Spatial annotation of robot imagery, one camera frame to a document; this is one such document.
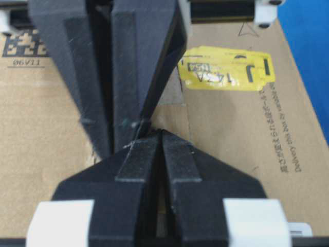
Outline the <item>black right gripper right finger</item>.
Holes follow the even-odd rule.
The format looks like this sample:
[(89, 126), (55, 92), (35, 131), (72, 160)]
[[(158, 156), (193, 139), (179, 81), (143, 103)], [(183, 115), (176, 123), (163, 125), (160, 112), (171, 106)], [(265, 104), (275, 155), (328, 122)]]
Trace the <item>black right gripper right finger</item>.
[(163, 131), (170, 211), (180, 246), (228, 246), (225, 198), (264, 199), (254, 177)]

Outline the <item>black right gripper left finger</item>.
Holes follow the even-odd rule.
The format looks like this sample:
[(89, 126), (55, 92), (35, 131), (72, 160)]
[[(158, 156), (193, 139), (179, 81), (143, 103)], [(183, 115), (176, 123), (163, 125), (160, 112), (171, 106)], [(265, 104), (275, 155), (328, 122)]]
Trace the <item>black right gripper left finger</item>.
[(89, 246), (142, 246), (156, 237), (162, 133), (63, 180), (53, 201), (93, 200)]

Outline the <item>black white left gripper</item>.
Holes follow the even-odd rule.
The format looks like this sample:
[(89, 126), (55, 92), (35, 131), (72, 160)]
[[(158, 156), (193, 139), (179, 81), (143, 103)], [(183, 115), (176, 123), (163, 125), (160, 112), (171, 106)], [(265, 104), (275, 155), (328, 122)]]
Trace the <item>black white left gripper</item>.
[[(285, 1), (178, 1), (185, 29), (193, 23), (253, 22), (268, 28), (278, 17)], [(19, 36), (33, 29), (28, 13), (29, 1), (1, 1), (1, 34)]]

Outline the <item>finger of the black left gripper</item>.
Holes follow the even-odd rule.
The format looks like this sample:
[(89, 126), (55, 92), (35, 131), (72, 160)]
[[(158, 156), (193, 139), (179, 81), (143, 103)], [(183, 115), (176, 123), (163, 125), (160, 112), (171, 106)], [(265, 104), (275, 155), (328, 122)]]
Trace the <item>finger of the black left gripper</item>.
[(108, 1), (29, 1), (29, 16), (78, 108), (100, 158), (113, 151)]
[(144, 136), (186, 50), (178, 1), (115, 1), (112, 9), (114, 150)]

